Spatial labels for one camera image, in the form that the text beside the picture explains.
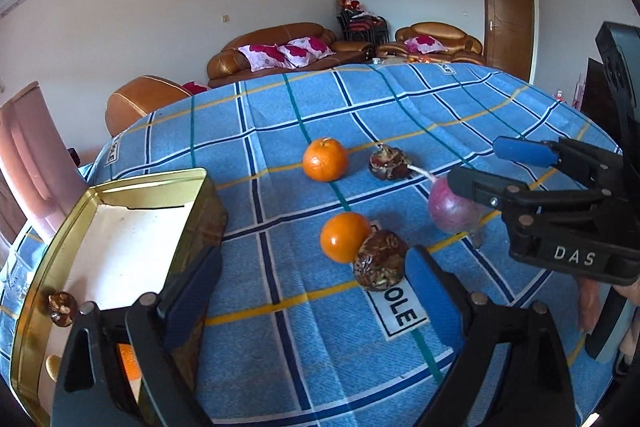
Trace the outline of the right hand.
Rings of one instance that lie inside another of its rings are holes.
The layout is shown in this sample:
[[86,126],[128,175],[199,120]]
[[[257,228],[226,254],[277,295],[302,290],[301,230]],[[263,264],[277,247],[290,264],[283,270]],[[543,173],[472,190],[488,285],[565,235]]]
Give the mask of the right hand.
[[[590,333],[600,317],[599,289],[597,281],[578,277],[577,279],[579,327],[583,332]],[[636,307],[640,305],[639,281],[628,286],[614,285],[613,288],[623,297],[631,301]]]

